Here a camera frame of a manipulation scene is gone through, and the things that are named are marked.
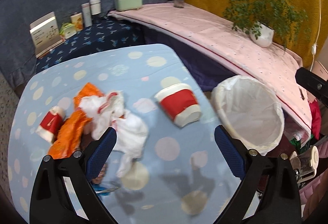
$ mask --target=light blue bedsheet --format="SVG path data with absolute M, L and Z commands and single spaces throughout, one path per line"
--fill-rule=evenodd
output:
M 47 111 L 59 105 L 73 112 L 72 98 L 91 82 L 101 91 L 122 90 L 125 105 L 149 128 L 144 155 L 134 167 L 137 180 L 102 201 L 118 223 L 208 223 L 219 216 L 237 189 L 235 178 L 214 141 L 220 124 L 195 80 L 175 52 L 163 44 L 109 50 L 58 64 L 35 75 L 19 102 L 10 134 L 8 175 L 14 205 L 29 221 L 32 187 L 50 145 L 35 133 Z M 163 87 L 189 84 L 201 106 L 200 121 L 180 129 L 155 102 Z M 112 152 L 103 186 L 120 181 L 122 153 Z M 79 215 L 83 210 L 70 194 Z

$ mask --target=pink fabric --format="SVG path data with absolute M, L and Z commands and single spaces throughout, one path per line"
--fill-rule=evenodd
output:
M 301 205 L 305 205 L 306 201 L 313 194 L 314 189 L 319 185 L 324 172 L 321 173 L 318 177 L 316 177 L 313 181 L 305 185 L 302 189 L 300 189 L 300 197 L 301 197 Z
M 328 157 L 328 141 L 317 146 L 319 151 L 319 158 L 327 158 Z
M 296 54 L 274 44 L 261 48 L 244 33 L 232 31 L 231 22 L 188 4 L 184 9 L 172 3 L 144 5 L 139 10 L 114 12 L 114 16 L 171 35 L 234 73 L 255 77 L 275 91 L 283 109 L 306 131 L 302 145 L 310 138 L 312 116 L 306 90 L 301 88 L 302 100 L 295 81 L 301 64 L 293 58 Z

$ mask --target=white flower pot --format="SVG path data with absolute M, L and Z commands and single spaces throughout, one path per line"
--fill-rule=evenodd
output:
M 251 40 L 259 45 L 260 47 L 266 48 L 272 44 L 274 30 L 268 28 L 267 26 L 257 22 L 258 25 L 260 25 L 260 32 L 261 36 L 259 36 L 257 39 L 255 35 L 250 32 L 250 38 Z

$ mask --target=mint green box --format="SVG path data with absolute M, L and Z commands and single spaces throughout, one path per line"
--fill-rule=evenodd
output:
M 139 9 L 142 7 L 142 0 L 114 0 L 117 11 Z

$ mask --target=red cloth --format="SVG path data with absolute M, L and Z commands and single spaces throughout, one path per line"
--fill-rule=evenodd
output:
M 321 113 L 319 108 L 319 103 L 315 99 L 312 103 L 309 103 L 310 110 L 312 114 L 312 127 L 311 132 L 315 139 L 320 139 L 320 129 L 321 129 Z

